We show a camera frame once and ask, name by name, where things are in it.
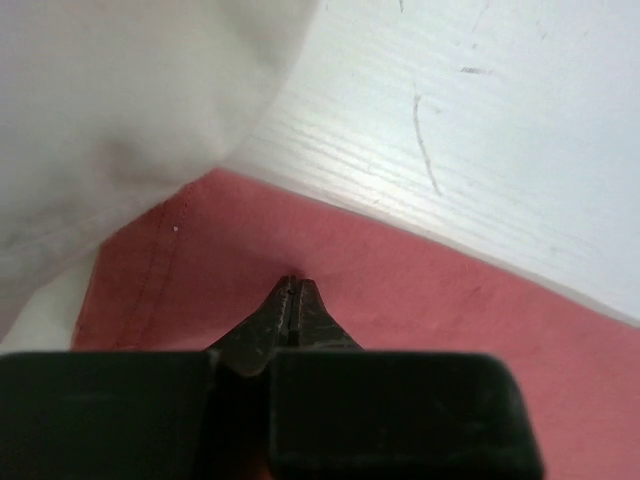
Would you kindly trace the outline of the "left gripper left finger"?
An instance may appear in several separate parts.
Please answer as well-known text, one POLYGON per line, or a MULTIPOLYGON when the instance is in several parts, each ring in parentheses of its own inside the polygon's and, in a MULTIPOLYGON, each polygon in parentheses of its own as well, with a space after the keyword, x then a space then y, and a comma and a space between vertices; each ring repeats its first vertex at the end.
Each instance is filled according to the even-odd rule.
POLYGON ((251 479, 265 466, 266 367, 292 281, 200 351, 1 359, 5 479, 251 479))

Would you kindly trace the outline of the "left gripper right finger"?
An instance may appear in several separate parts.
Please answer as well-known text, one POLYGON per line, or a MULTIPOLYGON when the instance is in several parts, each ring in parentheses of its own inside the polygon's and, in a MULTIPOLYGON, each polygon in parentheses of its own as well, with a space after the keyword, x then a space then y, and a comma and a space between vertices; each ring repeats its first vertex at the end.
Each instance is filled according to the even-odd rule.
POLYGON ((296 281, 267 368, 277 479, 540 479, 521 390, 481 353, 365 350, 296 281))

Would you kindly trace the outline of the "pink t shirt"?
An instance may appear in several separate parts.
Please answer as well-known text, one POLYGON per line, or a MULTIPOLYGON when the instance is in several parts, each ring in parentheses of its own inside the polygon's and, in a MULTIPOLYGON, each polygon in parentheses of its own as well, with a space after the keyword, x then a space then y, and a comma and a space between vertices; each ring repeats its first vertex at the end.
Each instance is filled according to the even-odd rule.
POLYGON ((482 351, 524 390, 551 479, 639 475, 639 332, 453 249, 215 171, 100 249, 76 350, 205 347, 285 275, 361 345, 482 351))

